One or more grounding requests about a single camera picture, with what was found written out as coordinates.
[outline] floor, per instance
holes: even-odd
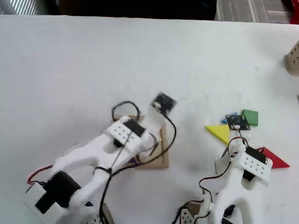
[[[215,20],[289,23],[291,16],[281,0],[218,0]]]

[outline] blue shape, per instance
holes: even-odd
[[[226,119],[221,120],[221,123],[223,123],[223,124],[227,124]]]

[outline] cardboard base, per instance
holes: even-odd
[[[167,136],[166,136],[166,126],[164,126],[160,130],[160,137],[161,137],[161,141],[159,142],[159,145],[157,146],[153,155],[151,155],[149,157],[149,160],[154,158],[155,156],[159,155],[161,152],[163,152],[168,147],[169,143],[167,141]],[[169,167],[168,152],[166,152],[164,155],[160,156],[153,162],[139,166],[136,169],[164,169],[164,168],[168,168],[168,167]]]

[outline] colored paper shape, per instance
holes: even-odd
[[[229,142],[229,128],[228,125],[212,125],[206,126],[206,129],[216,136],[218,139],[228,145]]]
[[[244,109],[242,111],[242,115],[246,117],[246,120],[248,121],[248,124],[252,126],[258,125],[258,112],[257,111],[251,111]]]
[[[273,162],[272,169],[278,169],[278,168],[288,168],[290,167],[289,164],[287,164],[285,161],[280,159],[277,155],[275,155],[273,152],[271,152],[266,147],[263,147],[264,151],[263,154],[267,156],[267,158],[271,159]]]
[[[238,113],[237,113],[237,112],[234,112],[234,113],[232,113],[232,114],[230,114],[230,115],[238,115]],[[221,123],[223,123],[223,124],[227,124],[226,119],[225,119],[225,118],[222,119],[222,120],[221,120]]]

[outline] yellow triangle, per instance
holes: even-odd
[[[228,125],[212,125],[206,126],[206,129],[215,135],[218,139],[222,140],[228,145],[229,142],[229,128]]]

